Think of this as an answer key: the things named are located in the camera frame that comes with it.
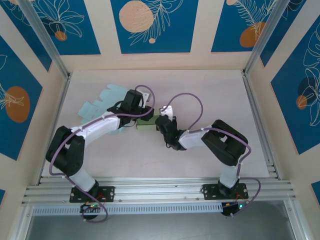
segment light blue fabric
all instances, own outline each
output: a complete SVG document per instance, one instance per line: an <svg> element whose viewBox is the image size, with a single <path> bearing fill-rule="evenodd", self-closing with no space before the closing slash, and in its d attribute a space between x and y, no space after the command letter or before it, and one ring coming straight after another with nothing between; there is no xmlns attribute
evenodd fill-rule
<svg viewBox="0 0 320 240"><path fill-rule="evenodd" d="M112 107L116 102L122 101L128 92L127 88L118 86L116 84L108 84L107 88L102 90L99 97L100 99L94 100L93 103L86 101L82 108L78 111L78 115L82 117L81 124L85 124L97 117L101 116L108 108ZM109 132L114 135L124 128Z"/></svg>

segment blue panel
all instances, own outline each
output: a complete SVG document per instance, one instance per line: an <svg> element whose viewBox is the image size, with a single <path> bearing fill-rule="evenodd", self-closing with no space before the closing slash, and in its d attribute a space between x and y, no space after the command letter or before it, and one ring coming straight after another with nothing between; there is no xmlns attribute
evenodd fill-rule
<svg viewBox="0 0 320 240"><path fill-rule="evenodd" d="M17 160L42 86L0 37L0 153Z"/></svg>
<svg viewBox="0 0 320 240"><path fill-rule="evenodd" d="M315 197L318 200L319 204L320 204L320 181L317 181L315 183L311 184Z"/></svg>
<svg viewBox="0 0 320 240"><path fill-rule="evenodd" d="M198 0L111 0L122 54L189 53Z"/></svg>
<svg viewBox="0 0 320 240"><path fill-rule="evenodd" d="M320 16L271 82L299 154L320 143Z"/></svg>
<svg viewBox="0 0 320 240"><path fill-rule="evenodd" d="M5 197L5 193L6 193L5 190L0 189L0 206L1 206L2 200L3 200L4 197Z"/></svg>
<svg viewBox="0 0 320 240"><path fill-rule="evenodd" d="M264 66L267 65L271 56L274 54L281 40L286 35L286 32L290 28L291 24L296 19L296 16L300 12L301 8L305 4L306 0L291 0L286 7L286 10L282 14L278 24L273 30L268 42L266 43L260 58Z"/></svg>
<svg viewBox="0 0 320 240"><path fill-rule="evenodd" d="M49 71L52 60L49 57L43 45L41 44L37 35L31 28L28 20L22 14L19 6L13 4L9 0L0 0L0 5L4 9L6 14L9 16L15 27L19 30L24 40L29 44L30 48L35 53L37 58L40 60L44 68L47 71Z"/></svg>
<svg viewBox="0 0 320 240"><path fill-rule="evenodd" d="M61 55L100 54L84 0L31 3Z"/></svg>
<svg viewBox="0 0 320 240"><path fill-rule="evenodd" d="M276 0L225 0L211 52L251 51Z"/></svg>

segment white table surface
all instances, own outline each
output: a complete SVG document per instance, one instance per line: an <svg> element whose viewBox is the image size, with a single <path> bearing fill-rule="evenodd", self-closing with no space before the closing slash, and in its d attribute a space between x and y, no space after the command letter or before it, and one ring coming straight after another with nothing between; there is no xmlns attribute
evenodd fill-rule
<svg viewBox="0 0 320 240"><path fill-rule="evenodd" d="M79 109L93 103L107 84L134 89L149 86L155 93L155 109L176 94L190 92L203 103L204 113L194 130L221 119L243 134L252 148L243 161L240 176L269 177L266 161L239 70L84 70L72 74L57 127L80 125ZM172 102L179 129L186 129L200 114L198 101L180 96ZM84 166L94 177L219 177L222 163L207 147L175 151L166 148L157 131L127 128L106 134L85 149ZM49 176L46 161L43 176Z"/></svg>

